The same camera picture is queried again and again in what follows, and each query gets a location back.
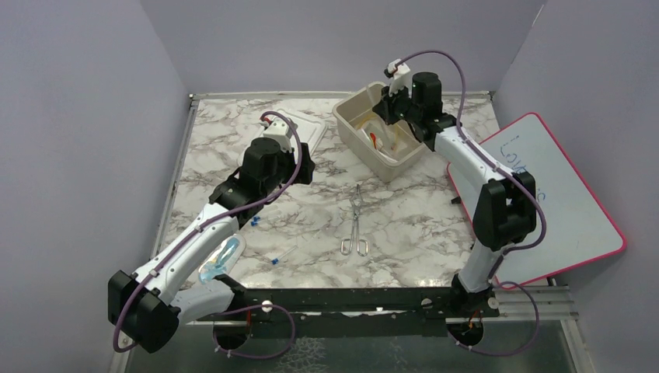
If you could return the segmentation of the metal crucible tongs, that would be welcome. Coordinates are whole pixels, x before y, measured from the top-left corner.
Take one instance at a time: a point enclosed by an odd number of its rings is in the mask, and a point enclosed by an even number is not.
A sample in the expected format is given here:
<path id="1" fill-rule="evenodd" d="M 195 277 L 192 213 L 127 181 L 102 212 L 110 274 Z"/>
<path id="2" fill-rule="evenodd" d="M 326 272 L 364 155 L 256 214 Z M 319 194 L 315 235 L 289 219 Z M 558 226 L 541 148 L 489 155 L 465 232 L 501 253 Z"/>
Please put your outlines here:
<path id="1" fill-rule="evenodd" d="M 368 241 L 361 238 L 360 234 L 360 214 L 362 204 L 363 198 L 361 196 L 361 185 L 357 184 L 354 188 L 354 193 L 350 197 L 350 205 L 352 208 L 350 237 L 343 239 L 340 246 L 340 253 L 344 256 L 351 254 L 353 251 L 362 257 L 366 257 L 369 253 Z"/>

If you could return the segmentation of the lone blue capped tube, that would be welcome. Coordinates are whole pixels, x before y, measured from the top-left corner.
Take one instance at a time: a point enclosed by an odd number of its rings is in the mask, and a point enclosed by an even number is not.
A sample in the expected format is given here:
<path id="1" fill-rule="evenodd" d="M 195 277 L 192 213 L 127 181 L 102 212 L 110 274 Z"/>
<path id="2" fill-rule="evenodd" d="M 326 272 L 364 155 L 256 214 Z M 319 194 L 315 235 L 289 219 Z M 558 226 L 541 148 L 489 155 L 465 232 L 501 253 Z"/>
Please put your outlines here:
<path id="1" fill-rule="evenodd" d="M 273 265 L 277 265 L 279 262 L 281 262 L 281 261 L 283 260 L 283 258 L 285 258 L 285 257 L 288 256 L 289 254 L 293 253 L 297 248 L 298 248 L 297 246 L 294 246 L 294 247 L 288 249 L 286 252 L 284 252 L 284 253 L 282 253 L 282 254 L 276 256 L 275 258 L 273 258 L 273 259 L 271 260 L 271 263 L 272 263 Z"/>

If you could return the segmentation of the red plastic spoon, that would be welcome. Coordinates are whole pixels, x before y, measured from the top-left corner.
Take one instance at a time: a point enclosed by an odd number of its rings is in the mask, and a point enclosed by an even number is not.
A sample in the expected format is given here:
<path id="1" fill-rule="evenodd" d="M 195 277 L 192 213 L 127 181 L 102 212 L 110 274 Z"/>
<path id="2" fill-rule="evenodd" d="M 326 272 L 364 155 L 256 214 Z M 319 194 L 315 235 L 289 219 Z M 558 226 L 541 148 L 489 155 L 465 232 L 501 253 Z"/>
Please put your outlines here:
<path id="1" fill-rule="evenodd" d="M 369 133 L 369 138 L 371 139 L 371 143 L 372 143 L 374 149 L 379 150 L 380 149 L 380 144 L 378 143 L 377 136 L 373 132 L 370 132 Z"/>

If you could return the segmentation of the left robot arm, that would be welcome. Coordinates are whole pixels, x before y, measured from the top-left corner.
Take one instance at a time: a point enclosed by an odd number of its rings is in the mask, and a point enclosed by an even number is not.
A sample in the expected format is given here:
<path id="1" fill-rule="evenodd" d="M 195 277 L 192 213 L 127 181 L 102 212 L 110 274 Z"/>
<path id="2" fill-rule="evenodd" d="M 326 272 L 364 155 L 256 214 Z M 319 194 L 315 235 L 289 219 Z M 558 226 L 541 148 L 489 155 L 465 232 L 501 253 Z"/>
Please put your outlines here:
<path id="1" fill-rule="evenodd" d="M 226 239 L 294 184 L 309 185 L 316 164 L 309 145 L 270 135 L 252 140 L 242 164 L 217 185 L 197 217 L 160 254 L 136 270 L 118 270 L 108 281 L 113 349 L 164 347 L 182 321 L 207 312 L 199 295 L 179 297 L 181 286 Z"/>

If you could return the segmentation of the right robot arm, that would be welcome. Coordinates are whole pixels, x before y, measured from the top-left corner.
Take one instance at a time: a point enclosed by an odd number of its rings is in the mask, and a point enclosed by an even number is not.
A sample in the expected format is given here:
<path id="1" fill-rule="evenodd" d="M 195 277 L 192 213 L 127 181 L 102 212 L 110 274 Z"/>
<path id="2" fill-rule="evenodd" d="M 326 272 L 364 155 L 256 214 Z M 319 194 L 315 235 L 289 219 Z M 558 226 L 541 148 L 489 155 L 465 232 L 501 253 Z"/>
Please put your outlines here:
<path id="1" fill-rule="evenodd" d="M 476 241 L 448 296 L 449 308 L 467 316 L 489 297 L 507 252 L 536 228 L 535 179 L 497 163 L 468 136 L 460 119 L 444 112 L 437 74 L 394 68 L 385 75 L 391 82 L 374 113 L 388 125 L 406 122 L 418 142 L 445 157 L 478 193 L 471 217 Z"/>

